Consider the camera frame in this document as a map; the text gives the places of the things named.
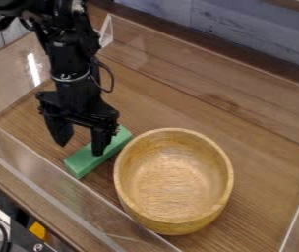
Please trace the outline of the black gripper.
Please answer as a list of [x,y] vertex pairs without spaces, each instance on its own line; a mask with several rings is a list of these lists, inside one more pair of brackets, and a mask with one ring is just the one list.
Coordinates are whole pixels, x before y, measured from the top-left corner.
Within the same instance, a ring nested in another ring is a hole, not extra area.
[[37,92],[39,111],[55,143],[64,147],[74,136],[74,126],[91,129],[92,153],[104,154],[118,127],[118,110],[103,99],[106,91],[99,70],[84,73],[51,73],[53,91]]

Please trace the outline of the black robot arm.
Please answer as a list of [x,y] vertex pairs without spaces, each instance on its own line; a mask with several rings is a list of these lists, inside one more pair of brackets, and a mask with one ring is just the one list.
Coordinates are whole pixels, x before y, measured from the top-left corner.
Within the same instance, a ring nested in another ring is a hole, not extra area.
[[118,110],[103,94],[114,91],[102,83],[110,66],[98,58],[100,34],[88,15],[87,0],[0,0],[0,31],[13,21],[37,35],[49,60],[53,91],[36,94],[39,111],[57,145],[74,136],[76,125],[91,129],[92,155],[104,154],[118,131]]

